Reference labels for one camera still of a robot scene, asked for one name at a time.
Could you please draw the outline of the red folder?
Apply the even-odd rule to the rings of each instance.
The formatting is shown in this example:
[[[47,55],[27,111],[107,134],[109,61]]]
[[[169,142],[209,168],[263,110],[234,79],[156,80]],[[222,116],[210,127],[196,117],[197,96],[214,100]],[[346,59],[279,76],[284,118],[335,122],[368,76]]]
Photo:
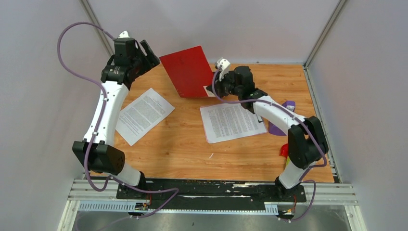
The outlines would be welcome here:
[[[159,57],[166,73],[181,98],[214,98],[207,89],[213,71],[201,46]]]

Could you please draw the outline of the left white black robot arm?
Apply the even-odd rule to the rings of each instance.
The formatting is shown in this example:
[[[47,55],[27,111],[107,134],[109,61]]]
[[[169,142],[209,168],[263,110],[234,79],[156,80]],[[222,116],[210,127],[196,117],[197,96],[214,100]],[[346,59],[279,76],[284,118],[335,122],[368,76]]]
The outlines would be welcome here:
[[[87,179],[91,171],[107,174],[129,186],[129,193],[141,199],[147,194],[144,174],[126,163],[124,152],[114,147],[115,128],[132,83],[158,66],[160,60],[145,40],[117,38],[114,48],[98,82],[101,92],[91,125],[83,139],[73,143],[72,150]]]

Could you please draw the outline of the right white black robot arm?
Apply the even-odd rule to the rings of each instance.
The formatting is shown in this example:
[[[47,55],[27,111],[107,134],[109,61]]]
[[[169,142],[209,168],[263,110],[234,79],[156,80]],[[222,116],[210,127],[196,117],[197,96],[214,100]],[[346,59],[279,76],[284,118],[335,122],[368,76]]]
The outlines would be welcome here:
[[[329,151],[321,121],[292,112],[277,103],[271,96],[255,86],[248,66],[238,66],[233,71],[226,64],[216,64],[208,89],[214,96],[227,103],[224,97],[234,95],[234,101],[243,109],[265,118],[287,136],[289,163],[276,178],[275,195],[287,201],[296,187],[313,168],[324,167]]]

